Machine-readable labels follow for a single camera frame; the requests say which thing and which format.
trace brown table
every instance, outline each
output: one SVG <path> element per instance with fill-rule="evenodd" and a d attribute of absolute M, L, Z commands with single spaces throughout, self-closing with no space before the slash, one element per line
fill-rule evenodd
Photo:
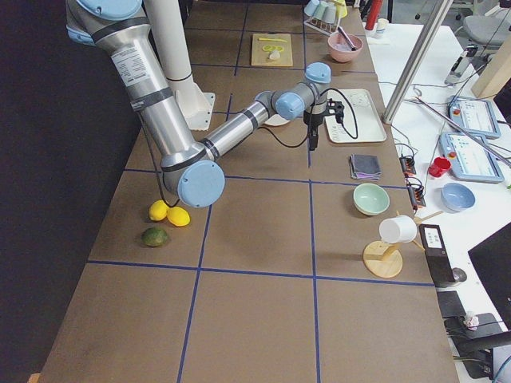
<path fill-rule="evenodd" d="M 293 86 L 313 61 L 331 66 L 333 86 L 368 89 L 383 111 L 367 47 L 349 64 L 332 61 L 327 37 L 306 29 L 302 14 L 194 4 L 185 32 L 196 82 L 216 93 L 213 126 L 258 92 Z M 343 25 L 364 39 L 357 10 Z M 250 36 L 267 32 L 292 34 L 295 67 L 250 67 Z M 306 127 L 296 120 L 274 132 L 297 143 Z M 159 199 L 140 137 L 40 381 L 458 381 L 424 254 L 402 246 L 402 273 L 390 280 L 362 263 L 382 219 L 412 214 L 386 133 L 382 143 L 336 145 L 322 127 L 309 153 L 255 132 L 220 160 L 220 200 L 190 208 L 188 227 L 156 224 L 171 240 L 155 249 L 139 240 L 155 226 L 147 209 Z M 351 153 L 378 156 L 385 213 L 355 209 Z"/>

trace white table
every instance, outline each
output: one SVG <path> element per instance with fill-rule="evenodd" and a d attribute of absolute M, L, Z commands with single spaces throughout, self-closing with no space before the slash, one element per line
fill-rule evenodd
<path fill-rule="evenodd" d="M 395 85 L 386 82 L 398 82 L 421 28 L 422 26 L 417 25 L 389 24 L 384 34 L 383 42 L 385 44 L 369 44 L 374 67 L 380 81 L 380 89 L 386 103 L 388 103 L 395 89 Z M 462 50 L 463 48 L 458 43 L 452 30 L 448 26 L 442 26 L 428 49 L 413 83 L 444 85 L 444 80 L 451 66 Z M 465 80 L 472 73 L 472 68 L 467 69 L 461 79 Z M 474 97 L 470 88 L 476 80 L 477 75 L 469 80 L 469 83 L 461 91 L 462 96 Z M 418 86 L 418 88 L 422 91 L 424 101 L 443 103 L 446 102 L 447 97 L 454 95 L 460 86 L 455 85 L 449 88 Z M 412 98 L 416 95 L 410 86 L 406 98 Z M 446 114 L 445 105 L 434 105 L 434 107 Z M 493 110 L 498 120 L 504 120 L 494 103 Z M 511 212 L 511 191 L 507 189 L 507 186 L 511 184 L 511 169 L 499 162 L 505 176 L 505 182 L 501 184 L 461 182 L 454 179 L 450 174 L 435 179 L 427 173 L 427 168 L 430 161 L 440 154 L 435 147 L 442 130 L 442 120 L 421 105 L 403 102 L 392 121 L 392 125 L 404 132 L 410 139 L 412 146 L 418 149 L 415 156 L 417 177 L 426 184 L 426 207 L 419 209 L 419 217 L 445 210 L 440 199 L 440 191 L 442 186 L 449 182 L 464 184 L 476 196 L 474 207 L 458 213 L 445 212 L 426 222 L 440 225 L 451 266 L 463 269 L 468 276 L 466 282 L 456 287 L 440 290 L 456 290 L 465 311 L 473 311 L 475 314 L 491 313 L 497 320 L 501 320 L 471 265 L 468 250 L 511 221 L 511 214 L 509 214 Z M 443 132 L 452 131 L 453 129 L 447 124 L 443 128 Z M 511 129 L 501 125 L 501 132 L 501 138 L 491 142 L 505 148 L 511 148 Z M 393 134 L 396 139 L 405 144 L 407 143 L 406 138 L 397 131 L 394 130 Z M 399 153 L 402 150 L 403 154 L 410 154 L 410 151 L 401 145 L 397 147 L 397 150 Z M 504 325 L 501 327 L 503 330 L 507 330 Z M 461 383 L 489 381 L 487 378 L 477 380 L 470 378 L 463 364 L 461 362 L 456 364 Z"/>

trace blue joint cap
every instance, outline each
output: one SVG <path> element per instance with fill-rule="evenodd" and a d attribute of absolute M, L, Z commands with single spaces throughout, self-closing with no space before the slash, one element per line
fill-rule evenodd
<path fill-rule="evenodd" d="M 83 32 L 81 30 L 76 30 L 74 28 L 71 28 L 70 26 L 66 26 L 66 29 L 67 35 L 74 42 L 84 45 L 95 45 L 93 38 L 90 37 L 90 34 Z"/>
<path fill-rule="evenodd" d="M 294 120 L 302 115 L 305 102 L 298 94 L 287 92 L 279 97 L 275 103 L 275 109 L 286 120 Z"/>
<path fill-rule="evenodd" d="M 177 184 L 177 195 L 191 207 L 207 207 L 220 198 L 225 187 L 224 172 L 210 160 L 195 162 Z"/>
<path fill-rule="evenodd" d="M 305 68 L 305 78 L 319 84 L 329 84 L 331 73 L 330 66 L 323 62 L 313 62 Z"/>
<path fill-rule="evenodd" d="M 142 6 L 142 0 L 77 0 L 87 12 L 98 18 L 119 22 L 131 18 Z"/>

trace cutting board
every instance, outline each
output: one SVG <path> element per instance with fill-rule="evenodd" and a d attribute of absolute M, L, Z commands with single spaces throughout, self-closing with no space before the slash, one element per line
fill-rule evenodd
<path fill-rule="evenodd" d="M 280 58 L 278 60 L 270 60 L 270 52 L 263 50 L 264 47 L 275 46 L 282 47 Z M 290 34 L 253 34 L 252 35 L 252 66 L 293 66 L 293 52 L 291 51 L 291 35 Z"/>

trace table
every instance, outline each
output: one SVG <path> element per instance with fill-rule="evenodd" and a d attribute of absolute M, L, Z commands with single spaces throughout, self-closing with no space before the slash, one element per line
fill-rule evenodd
<path fill-rule="evenodd" d="M 357 10 L 343 23 L 365 40 Z M 260 32 L 291 34 L 292 68 L 249 65 Z M 185 33 L 196 82 L 217 95 L 212 126 L 262 90 L 293 86 L 313 61 L 331 66 L 332 86 L 368 89 L 383 111 L 369 50 L 332 61 L 301 6 L 197 2 Z M 295 143 L 305 126 L 274 132 Z M 404 245 L 405 266 L 391 280 L 362 263 L 382 219 L 412 214 L 386 133 L 382 143 L 343 146 L 322 130 L 309 152 L 255 132 L 219 162 L 219 201 L 189 209 L 186 228 L 159 223 L 171 240 L 155 249 L 139 240 L 158 199 L 140 137 L 40 382 L 458 381 L 424 254 Z M 377 217 L 352 203 L 361 181 L 350 178 L 351 153 L 380 159 L 391 204 Z"/>
<path fill-rule="evenodd" d="M 399 74 L 406 64 L 421 28 L 422 26 L 392 24 L 389 25 L 385 36 L 388 44 L 370 45 L 371 56 L 385 102 L 390 99 L 394 89 L 394 85 L 389 83 L 398 81 Z M 462 50 L 463 48 L 459 45 L 451 29 L 448 26 L 442 26 L 413 83 L 443 85 L 450 66 L 456 61 Z M 462 80 L 472 73 L 467 69 Z M 469 80 L 468 85 L 461 92 L 462 96 L 474 97 L 470 88 L 476 80 L 477 75 Z M 422 99 L 431 103 L 446 102 L 447 97 L 455 94 L 459 87 L 460 85 L 449 88 L 418 86 L 423 93 Z M 407 98 L 414 96 L 416 94 L 410 87 Z M 443 113 L 446 109 L 444 105 L 435 105 L 435 108 Z M 494 103 L 493 110 L 497 114 L 497 119 L 503 120 Z M 432 158 L 439 155 L 435 147 L 438 135 L 442 130 L 442 122 L 422 106 L 403 102 L 393 120 L 393 125 L 404 132 L 411 144 L 418 149 L 415 156 L 418 178 L 426 184 L 426 207 L 419 210 L 418 216 L 424 217 L 436 211 L 445 210 L 440 199 L 440 190 L 444 184 L 449 182 L 464 184 L 472 190 L 477 199 L 476 205 L 469 210 L 455 214 L 444 213 L 427 221 L 427 223 L 440 225 L 451 266 L 463 269 L 468 275 L 467 281 L 461 285 L 439 290 L 456 290 L 466 311 L 473 311 L 475 314 L 491 313 L 497 320 L 501 320 L 471 265 L 468 250 L 511 220 L 506 214 L 503 214 L 504 211 L 509 211 L 511 208 L 511 198 L 509 190 L 506 188 L 511 184 L 510 169 L 500 163 L 500 168 L 505 176 L 505 182 L 501 184 L 461 182 L 449 174 L 435 179 L 427 174 L 427 168 Z M 453 131 L 450 127 L 444 130 L 444 132 L 450 131 Z M 501 138 L 491 142 L 511 148 L 511 132 L 505 126 L 501 126 L 501 132 Z M 401 142 L 407 142 L 406 138 L 398 132 L 394 132 L 394 137 Z M 507 330 L 504 325 L 501 325 L 501 328 Z M 461 363 L 457 364 L 457 370 L 461 381 L 473 381 Z"/>

